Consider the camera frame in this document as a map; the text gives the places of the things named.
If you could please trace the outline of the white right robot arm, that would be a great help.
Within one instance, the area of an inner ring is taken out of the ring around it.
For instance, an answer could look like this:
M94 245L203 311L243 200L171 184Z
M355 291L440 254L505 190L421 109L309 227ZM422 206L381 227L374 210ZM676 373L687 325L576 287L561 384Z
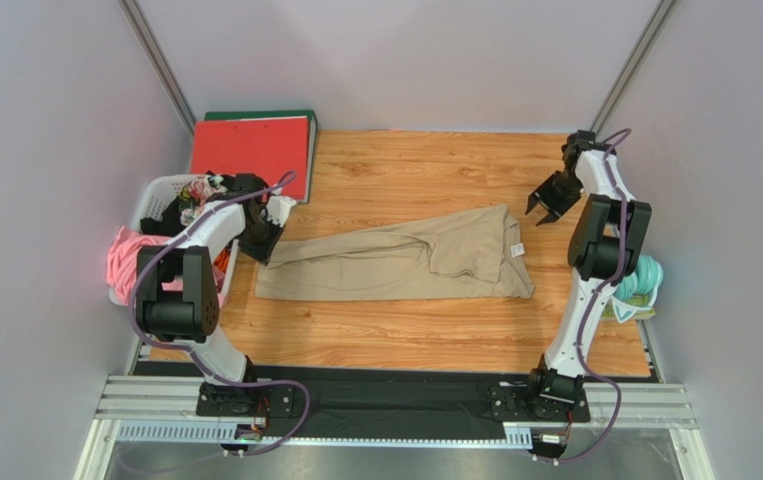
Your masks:
M617 160L617 147L630 133L624 128L604 140L586 130L569 135L562 169L528 197L529 210L544 208L542 224L585 203L568 247L572 284L559 330L528 377L525 406L538 419L563 419L581 404L603 310L641 257L652 208L629 192Z

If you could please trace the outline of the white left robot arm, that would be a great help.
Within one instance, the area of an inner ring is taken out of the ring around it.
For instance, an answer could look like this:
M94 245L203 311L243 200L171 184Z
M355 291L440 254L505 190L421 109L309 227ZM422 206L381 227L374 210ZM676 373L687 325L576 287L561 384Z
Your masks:
M252 361L219 325L221 306L213 260L232 247L265 265L283 232L292 201L280 191L296 177L289 171L274 185L243 173L224 191L207 195L203 210L165 245L146 246L136 257L128 317L140 340L180 351L204 376L198 412L206 416L261 415L265 391Z

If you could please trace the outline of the beige t-shirt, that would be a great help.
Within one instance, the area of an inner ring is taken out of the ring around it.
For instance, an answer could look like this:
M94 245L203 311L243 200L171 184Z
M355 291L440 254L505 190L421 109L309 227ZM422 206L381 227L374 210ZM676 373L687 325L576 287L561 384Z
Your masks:
M521 227L507 205L280 242L255 294L288 301L529 299Z

